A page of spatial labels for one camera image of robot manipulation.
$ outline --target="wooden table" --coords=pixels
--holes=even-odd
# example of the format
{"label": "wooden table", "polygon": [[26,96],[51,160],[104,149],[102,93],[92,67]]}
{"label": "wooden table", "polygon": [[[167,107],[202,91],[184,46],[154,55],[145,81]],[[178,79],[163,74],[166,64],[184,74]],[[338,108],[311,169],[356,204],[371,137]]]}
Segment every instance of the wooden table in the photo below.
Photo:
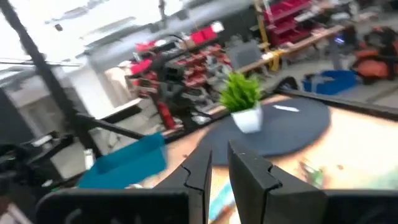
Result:
{"label": "wooden table", "polygon": [[[263,101],[279,101],[285,96],[275,96]],[[299,161],[308,159],[325,168],[328,189],[351,189],[363,186],[369,179],[385,174],[398,166],[396,162],[398,123],[332,108],[331,124],[323,136],[305,149],[270,160],[283,170],[299,177]],[[202,128],[168,145],[168,168],[143,182],[145,187],[156,185],[175,170],[196,148],[200,139],[213,126]],[[229,179],[228,169],[214,167],[211,180],[210,201],[218,195]],[[232,212],[218,220],[228,223]]]}

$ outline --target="potted plant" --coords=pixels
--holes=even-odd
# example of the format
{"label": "potted plant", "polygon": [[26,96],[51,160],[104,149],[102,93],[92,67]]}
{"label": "potted plant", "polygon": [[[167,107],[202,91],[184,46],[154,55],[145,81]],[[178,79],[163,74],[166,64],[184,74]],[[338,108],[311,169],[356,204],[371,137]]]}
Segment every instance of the potted plant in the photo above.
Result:
{"label": "potted plant", "polygon": [[244,133],[261,130],[262,110],[259,103],[259,82],[241,73],[230,73],[220,102],[231,112],[237,127]]}

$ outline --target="red fire extinguisher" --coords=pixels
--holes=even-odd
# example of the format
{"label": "red fire extinguisher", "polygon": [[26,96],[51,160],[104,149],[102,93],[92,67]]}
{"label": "red fire extinguisher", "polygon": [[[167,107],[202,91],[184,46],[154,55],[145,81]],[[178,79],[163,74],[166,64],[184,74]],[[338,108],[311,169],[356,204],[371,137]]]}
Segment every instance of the red fire extinguisher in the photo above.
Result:
{"label": "red fire extinguisher", "polygon": [[175,127],[175,122],[173,116],[170,114],[169,107],[163,102],[158,102],[157,106],[166,129],[173,129]]}

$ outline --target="blue container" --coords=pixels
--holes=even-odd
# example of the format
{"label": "blue container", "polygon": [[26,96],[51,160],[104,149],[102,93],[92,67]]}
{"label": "blue container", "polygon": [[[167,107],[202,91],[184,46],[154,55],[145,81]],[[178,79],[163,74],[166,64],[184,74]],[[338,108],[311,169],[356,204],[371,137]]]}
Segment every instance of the blue container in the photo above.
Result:
{"label": "blue container", "polygon": [[165,143],[160,133],[145,136],[116,152],[97,159],[81,177],[78,187],[124,189],[166,168]]}
{"label": "blue container", "polygon": [[[356,75],[352,70],[324,71],[318,76],[315,75],[314,79],[302,80],[305,91],[313,92],[312,88],[315,87],[315,92],[318,94],[335,95],[354,87],[356,83]],[[312,80],[317,83],[316,86],[312,84]]]}

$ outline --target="black circular pad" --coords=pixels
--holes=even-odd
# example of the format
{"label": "black circular pad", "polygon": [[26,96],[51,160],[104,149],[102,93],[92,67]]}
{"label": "black circular pad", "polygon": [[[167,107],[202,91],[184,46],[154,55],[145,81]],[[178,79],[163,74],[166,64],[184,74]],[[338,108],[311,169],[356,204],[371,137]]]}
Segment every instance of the black circular pad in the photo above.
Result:
{"label": "black circular pad", "polygon": [[242,133],[232,117],[220,121],[201,139],[198,148],[213,147],[213,165],[228,165],[228,141],[239,141],[262,156],[281,156],[313,143],[330,123],[329,109],[323,103],[294,98],[262,105],[263,125],[259,132]]}

